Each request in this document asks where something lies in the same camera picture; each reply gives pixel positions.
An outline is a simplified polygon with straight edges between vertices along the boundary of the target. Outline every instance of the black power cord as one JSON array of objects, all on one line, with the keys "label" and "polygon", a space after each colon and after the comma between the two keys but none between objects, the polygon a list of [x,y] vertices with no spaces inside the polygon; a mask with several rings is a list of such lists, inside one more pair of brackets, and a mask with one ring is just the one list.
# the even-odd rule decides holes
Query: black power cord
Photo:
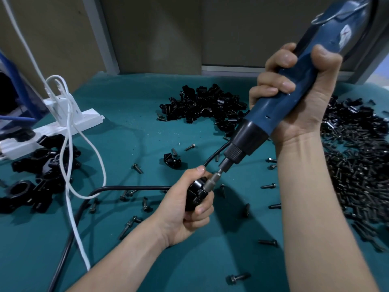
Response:
[{"label": "black power cord", "polygon": [[[214,152],[209,158],[208,160],[204,163],[204,166],[206,167],[212,160],[213,158],[215,158],[218,154],[220,154],[223,150],[226,149],[226,147],[228,147],[230,144],[230,142],[226,142],[226,144],[224,144],[221,148],[219,148],[216,152]],[[124,191],[124,190],[169,190],[170,186],[163,186],[163,185],[144,185],[144,186],[130,186],[130,185],[113,185],[113,186],[103,186],[103,187],[100,187],[100,188],[96,188],[95,190],[93,190],[89,196],[93,196],[97,193],[101,193],[102,191],[112,191],[112,190],[117,190],[117,191]],[[88,202],[89,200],[84,200],[80,206],[80,208],[78,209],[77,213],[74,215],[74,220],[75,220],[75,225],[78,226],[80,220],[81,220],[81,216],[84,212],[84,210],[87,208],[88,206]],[[69,255],[69,252],[71,250],[71,247],[72,247],[72,243],[73,243],[73,240],[74,240],[74,233],[73,231],[70,231],[69,233],[69,236],[68,236],[68,239],[66,241],[66,245],[65,245],[65,249],[64,251],[62,252],[62,256],[61,256],[61,259],[60,259],[60,262],[58,263],[58,266],[57,266],[57,269],[55,271],[55,274],[51,280],[51,283],[50,283],[50,286],[47,290],[47,292],[54,292],[56,286],[57,286],[57,283],[58,283],[58,279],[61,275],[61,272],[63,270],[63,267],[65,265],[65,261],[66,259],[68,258],[68,255]]]}]

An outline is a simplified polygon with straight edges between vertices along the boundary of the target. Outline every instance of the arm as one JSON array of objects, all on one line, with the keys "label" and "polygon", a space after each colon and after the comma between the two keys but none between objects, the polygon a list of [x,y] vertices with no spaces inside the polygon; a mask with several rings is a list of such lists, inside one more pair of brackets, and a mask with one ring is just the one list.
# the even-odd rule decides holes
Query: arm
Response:
[{"label": "arm", "polygon": [[[258,86],[250,90],[250,108],[260,97],[294,91],[294,83],[275,70],[295,65],[295,47],[286,44],[267,61]],[[290,290],[377,292],[336,198],[320,139],[320,124],[342,57],[319,45],[311,56],[319,70],[316,82],[271,136],[277,154]]]},{"label": "arm", "polygon": [[193,181],[208,176],[204,166],[186,170],[166,193],[158,209],[68,291],[136,291],[149,269],[168,246],[177,244],[209,223],[214,193],[194,211],[185,212],[186,191]]}]

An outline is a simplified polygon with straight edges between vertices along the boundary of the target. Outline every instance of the white charging cable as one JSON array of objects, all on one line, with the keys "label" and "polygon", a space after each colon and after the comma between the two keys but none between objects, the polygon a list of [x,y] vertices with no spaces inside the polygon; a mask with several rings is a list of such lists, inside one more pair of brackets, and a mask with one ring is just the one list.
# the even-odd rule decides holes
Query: white charging cable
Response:
[{"label": "white charging cable", "polygon": [[[19,36],[19,39],[21,40],[24,48],[26,49],[26,52],[36,70],[36,72],[38,73],[38,76],[39,78],[41,79],[41,81],[43,82],[44,86],[45,86],[45,89],[47,91],[47,94],[49,95],[49,97],[53,100],[53,101],[56,101],[57,103],[59,103],[57,97],[55,96],[54,92],[51,90],[50,86],[48,85],[48,82],[51,80],[51,79],[55,79],[56,83],[57,83],[57,86],[58,86],[58,90],[61,92],[61,94],[68,100],[68,112],[67,112],[67,121],[66,121],[66,135],[65,135],[65,140],[63,142],[63,145],[61,147],[61,151],[60,151],[60,170],[61,170],[61,174],[65,180],[65,198],[66,198],[66,205],[67,205],[67,208],[68,208],[68,214],[69,214],[69,219],[71,221],[71,226],[72,226],[72,229],[73,229],[73,233],[74,233],[74,237],[77,241],[77,244],[78,244],[78,247],[79,247],[79,250],[80,250],[80,253],[81,253],[81,256],[82,256],[82,259],[84,260],[85,262],[85,266],[86,266],[86,269],[87,270],[90,270],[91,268],[91,265],[90,265],[90,262],[89,262],[89,259],[85,253],[85,249],[84,249],[84,246],[82,244],[82,241],[81,241],[81,238],[80,238],[80,235],[78,233],[78,230],[77,230],[77,226],[75,224],[75,220],[74,220],[74,216],[73,216],[73,210],[72,210],[72,205],[71,205],[71,200],[70,200],[70,196],[69,196],[69,190],[77,197],[81,198],[81,199],[93,199],[95,198],[96,196],[98,196],[100,193],[97,193],[96,195],[93,195],[93,196],[81,196],[80,194],[78,194],[74,189],[73,187],[71,186],[71,183],[70,183],[70,175],[71,175],[71,172],[72,172],[72,166],[73,166],[73,139],[72,139],[72,127],[75,128],[75,130],[85,139],[85,141],[92,147],[92,149],[95,151],[98,159],[99,159],[99,162],[100,162],[100,166],[101,166],[101,169],[102,169],[102,172],[103,172],[103,186],[106,185],[107,183],[107,174],[105,172],[105,167],[104,167],[104,164],[103,164],[103,160],[100,156],[100,153],[98,152],[98,150],[96,149],[96,147],[92,144],[92,142],[90,142],[90,140],[81,132],[79,131],[79,129],[77,128],[77,126],[74,124],[73,122],[73,115],[74,115],[74,110],[73,110],[73,107],[72,107],[72,95],[69,93],[69,89],[68,89],[68,86],[66,84],[66,81],[64,78],[62,78],[61,76],[59,75],[52,75],[50,77],[48,77],[46,80],[44,79],[42,73],[41,73],[41,70],[39,69],[35,59],[34,59],[34,56],[32,55],[32,52],[30,50],[30,48],[28,47],[18,25],[17,25],[17,22],[16,22],[16,19],[13,15],[13,12],[11,10],[11,7],[9,6],[9,3],[8,3],[8,0],[2,0],[3,1],[3,4],[4,4],[4,7],[7,11],[7,14],[9,16],[9,19],[11,20],[11,23],[17,33],[17,35]],[[68,170],[67,172],[65,171],[65,167],[64,167],[64,164],[63,164],[63,155],[64,155],[64,152],[65,152],[65,148],[67,146],[67,143],[69,143],[69,161],[68,161]]]}]

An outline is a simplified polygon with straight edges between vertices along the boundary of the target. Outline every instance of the green table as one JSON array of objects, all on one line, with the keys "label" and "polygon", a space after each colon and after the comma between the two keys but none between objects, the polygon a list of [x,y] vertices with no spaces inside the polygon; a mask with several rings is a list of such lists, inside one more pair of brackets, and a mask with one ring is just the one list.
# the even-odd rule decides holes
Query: green table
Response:
[{"label": "green table", "polygon": [[[184,120],[156,121],[161,103],[179,98],[183,85],[210,87],[217,83],[224,91],[245,98],[254,78],[226,78],[178,75],[136,74],[106,76],[99,74],[74,93],[81,108],[96,109],[104,123],[85,131],[100,151],[107,170],[107,185],[172,185],[181,170],[168,168],[164,153],[174,147],[181,155],[182,169],[196,167],[225,143],[209,118],[193,124]],[[388,106],[389,92],[374,86],[338,86],[337,93],[358,98],[374,98],[377,107]],[[51,122],[51,116],[42,124]],[[184,152],[191,143],[196,148]],[[82,168],[73,173],[73,186],[87,195],[101,186],[102,174],[97,157],[79,137],[74,144],[81,150]],[[153,265],[139,291],[288,291],[285,273],[281,211],[269,210],[279,203],[279,190],[261,190],[260,186],[277,183],[277,171],[267,169],[265,159],[275,157],[274,146],[265,142],[252,156],[233,166],[222,177],[226,199],[216,191],[215,212],[211,223],[185,242],[166,249]],[[131,169],[138,163],[144,174]],[[218,163],[211,162],[214,171]],[[12,172],[10,162],[0,165],[0,178],[9,184],[34,175]],[[142,198],[147,196],[155,209],[163,198],[159,191],[141,191],[128,202],[119,201],[121,192],[104,192],[97,213],[86,211],[79,231],[92,264],[98,262],[119,242],[118,234],[133,216],[146,218]],[[54,274],[70,231],[63,194],[55,196],[45,214],[32,214],[30,207],[20,207],[0,216],[0,290],[45,291]],[[81,200],[72,197],[74,211]],[[249,219],[241,218],[242,208],[251,204]],[[258,239],[276,239],[280,248],[257,244]],[[389,247],[389,235],[382,238]],[[382,291],[389,290],[389,255],[377,254],[369,243],[358,243]],[[250,272],[252,278],[228,286],[226,276]],[[60,278],[58,291],[64,291],[85,273],[78,250],[73,246]]]}]

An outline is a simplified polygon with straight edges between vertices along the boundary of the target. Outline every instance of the forearm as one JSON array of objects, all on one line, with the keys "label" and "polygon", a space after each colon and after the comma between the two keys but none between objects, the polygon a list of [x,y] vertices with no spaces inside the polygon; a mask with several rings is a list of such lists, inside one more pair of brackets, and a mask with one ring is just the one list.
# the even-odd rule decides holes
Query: forearm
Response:
[{"label": "forearm", "polygon": [[114,250],[73,285],[69,292],[136,291],[166,244],[151,216],[131,231]]},{"label": "forearm", "polygon": [[291,291],[378,291],[345,220],[319,133],[276,146]]}]

